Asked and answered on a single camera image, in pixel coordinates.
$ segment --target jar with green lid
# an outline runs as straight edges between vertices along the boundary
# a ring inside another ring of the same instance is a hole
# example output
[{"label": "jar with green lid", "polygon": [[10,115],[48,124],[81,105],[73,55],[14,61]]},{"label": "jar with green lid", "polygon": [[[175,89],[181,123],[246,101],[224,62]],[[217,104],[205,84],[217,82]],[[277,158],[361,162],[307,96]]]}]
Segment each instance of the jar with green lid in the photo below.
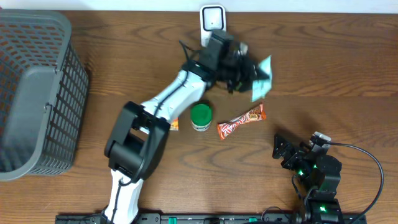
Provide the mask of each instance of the jar with green lid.
[{"label": "jar with green lid", "polygon": [[213,119],[213,110],[205,102],[198,103],[191,108],[192,127],[197,131],[206,131],[209,129]]}]

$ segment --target teal and white object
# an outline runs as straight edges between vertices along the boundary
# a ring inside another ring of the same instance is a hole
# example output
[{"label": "teal and white object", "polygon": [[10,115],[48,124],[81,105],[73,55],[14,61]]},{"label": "teal and white object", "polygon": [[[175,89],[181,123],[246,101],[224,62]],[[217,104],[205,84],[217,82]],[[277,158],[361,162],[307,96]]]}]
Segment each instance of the teal and white object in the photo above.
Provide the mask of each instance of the teal and white object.
[{"label": "teal and white object", "polygon": [[253,86],[252,86],[253,94],[252,94],[252,98],[251,98],[252,102],[254,102],[260,98],[266,97],[266,94],[272,88],[271,55],[268,56],[262,62],[260,62],[259,69],[263,70],[267,75],[269,75],[269,79],[253,81]]}]

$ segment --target green lid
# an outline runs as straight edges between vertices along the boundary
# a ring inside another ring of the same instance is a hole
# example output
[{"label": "green lid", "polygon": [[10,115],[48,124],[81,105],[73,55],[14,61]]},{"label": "green lid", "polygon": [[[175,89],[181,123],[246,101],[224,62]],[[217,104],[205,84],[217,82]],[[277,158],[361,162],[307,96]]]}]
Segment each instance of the green lid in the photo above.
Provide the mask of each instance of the green lid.
[{"label": "green lid", "polygon": [[211,108],[200,103],[192,107],[191,109],[191,121],[197,126],[205,126],[213,119]]}]

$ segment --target wood grain surface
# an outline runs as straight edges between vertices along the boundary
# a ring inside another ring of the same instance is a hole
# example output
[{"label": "wood grain surface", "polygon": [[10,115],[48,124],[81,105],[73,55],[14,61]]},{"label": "wood grain surface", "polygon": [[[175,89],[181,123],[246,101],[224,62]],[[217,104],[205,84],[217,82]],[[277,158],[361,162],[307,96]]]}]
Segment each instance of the wood grain surface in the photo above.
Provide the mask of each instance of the wood grain surface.
[{"label": "wood grain surface", "polygon": [[[200,46],[199,13],[62,12],[72,41],[92,72],[73,168],[60,176],[0,183],[0,223],[53,223],[60,213],[93,213],[109,203],[111,173],[104,145],[127,101],[141,103],[176,77],[181,39]],[[398,17],[375,14],[228,13],[228,30],[258,59],[272,54],[267,119],[240,126],[224,141],[216,122],[259,102],[251,93],[204,95],[214,105],[211,128],[171,132],[163,159],[144,183],[139,206],[165,213],[259,213],[299,202],[292,172],[272,158],[273,135],[307,141],[314,131],[373,153],[386,175],[368,223],[398,220]],[[353,149],[329,151],[343,163],[337,198],[344,212],[362,212],[376,195],[374,161]]]}]

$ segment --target gray basket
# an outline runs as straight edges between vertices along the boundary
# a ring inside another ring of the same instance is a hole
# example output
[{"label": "gray basket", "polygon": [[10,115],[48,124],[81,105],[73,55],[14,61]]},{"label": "gray basket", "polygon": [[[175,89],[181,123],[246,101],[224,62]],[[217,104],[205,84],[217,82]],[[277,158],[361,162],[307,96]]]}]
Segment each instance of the gray basket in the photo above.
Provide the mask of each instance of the gray basket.
[{"label": "gray basket", "polygon": [[0,10],[0,180],[71,168],[88,75],[57,12]]}]

